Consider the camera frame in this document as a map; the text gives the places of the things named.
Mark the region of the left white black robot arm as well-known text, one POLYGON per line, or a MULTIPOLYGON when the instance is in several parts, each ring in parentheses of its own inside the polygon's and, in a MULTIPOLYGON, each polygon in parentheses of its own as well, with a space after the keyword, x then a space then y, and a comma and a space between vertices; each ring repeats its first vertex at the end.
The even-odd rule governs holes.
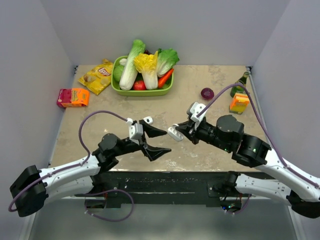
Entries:
POLYGON ((9 188, 12 202, 8 210, 27 217, 56 199, 88 193, 99 196, 104 184, 93 177, 115 167, 119 162, 118 156, 142 152, 152 162, 171 151, 147 143, 147 138, 164 136, 167 131, 151 126, 144 119, 135 121, 128 118, 126 124, 128 137, 120 139, 113 133, 107 133, 98 143, 98 148, 81 159, 50 168, 26 167, 9 188))

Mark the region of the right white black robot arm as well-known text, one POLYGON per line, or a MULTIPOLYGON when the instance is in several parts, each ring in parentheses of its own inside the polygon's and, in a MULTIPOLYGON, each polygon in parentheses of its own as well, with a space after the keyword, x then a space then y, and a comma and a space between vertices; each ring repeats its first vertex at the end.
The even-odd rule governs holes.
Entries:
POLYGON ((229 171, 223 183, 214 190, 225 197, 237 193, 256 195, 281 201, 307 218, 320 216, 320 189, 313 186, 313 177, 297 167, 289 170, 289 163, 281 163, 276 151, 265 141, 244 132, 244 124, 232 115, 218 118, 216 125, 205 119, 196 126, 192 120, 174 124, 168 134, 176 141, 184 137, 194 145, 203 141, 231 154, 231 158, 245 167, 268 174, 270 179, 250 177, 244 173, 229 171))

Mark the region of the white gold-rimmed charging case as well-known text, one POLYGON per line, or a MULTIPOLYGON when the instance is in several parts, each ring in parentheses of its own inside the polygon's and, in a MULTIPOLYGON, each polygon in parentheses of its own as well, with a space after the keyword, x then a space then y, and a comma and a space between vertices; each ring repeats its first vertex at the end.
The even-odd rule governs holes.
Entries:
POLYGON ((153 124, 153 118, 151 116, 144 117, 143 120, 149 125, 153 124))

